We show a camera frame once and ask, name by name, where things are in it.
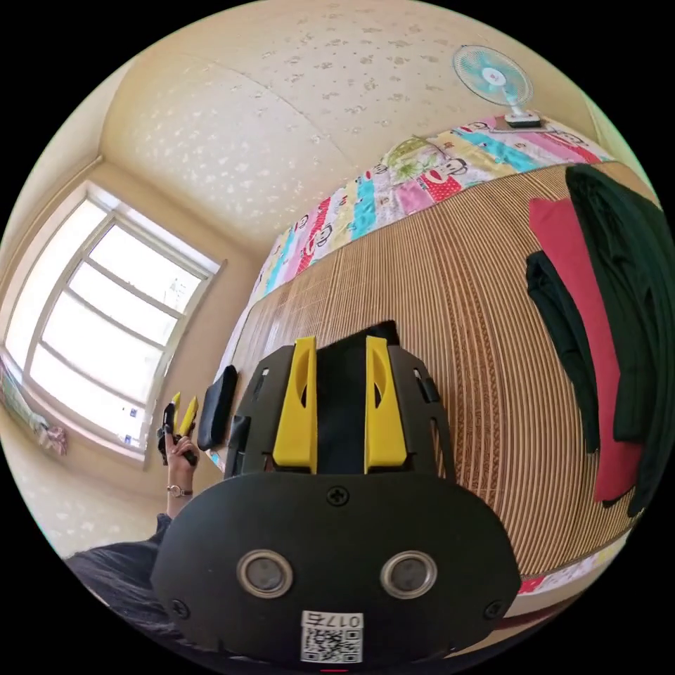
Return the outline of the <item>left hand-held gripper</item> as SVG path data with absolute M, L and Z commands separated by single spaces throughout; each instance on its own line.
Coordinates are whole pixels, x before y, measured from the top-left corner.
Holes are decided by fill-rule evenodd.
M 199 401 L 194 396 L 183 416 L 178 430 L 176 427 L 176 414 L 181 402 L 181 393 L 177 392 L 170 403 L 165 407 L 162 417 L 162 426 L 157 430 L 157 450 L 162 458 L 162 464 L 168 466 L 166 436 L 170 432 L 174 443 L 177 443 L 182 437 L 191 437 L 195 428 L 195 421 L 199 410 Z

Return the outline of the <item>person's left hand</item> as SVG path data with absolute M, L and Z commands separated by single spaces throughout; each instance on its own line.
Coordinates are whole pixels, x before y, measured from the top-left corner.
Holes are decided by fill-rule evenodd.
M 198 449 L 191 437 L 182 437 L 174 443 L 170 433 L 166 436 L 168 460 L 168 485 L 183 491 L 193 490 L 193 477 L 198 462 Z

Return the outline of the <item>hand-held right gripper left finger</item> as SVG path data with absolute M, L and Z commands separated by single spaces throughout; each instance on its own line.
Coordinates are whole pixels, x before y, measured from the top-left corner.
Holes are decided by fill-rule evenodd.
M 272 458 L 278 468 L 315 474 L 318 468 L 317 355 L 314 336 L 297 339 Z

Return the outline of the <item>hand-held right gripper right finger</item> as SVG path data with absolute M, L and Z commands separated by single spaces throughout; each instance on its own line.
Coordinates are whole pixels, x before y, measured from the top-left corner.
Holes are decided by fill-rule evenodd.
M 402 468 L 407 450 L 386 339 L 366 337 L 364 472 Z

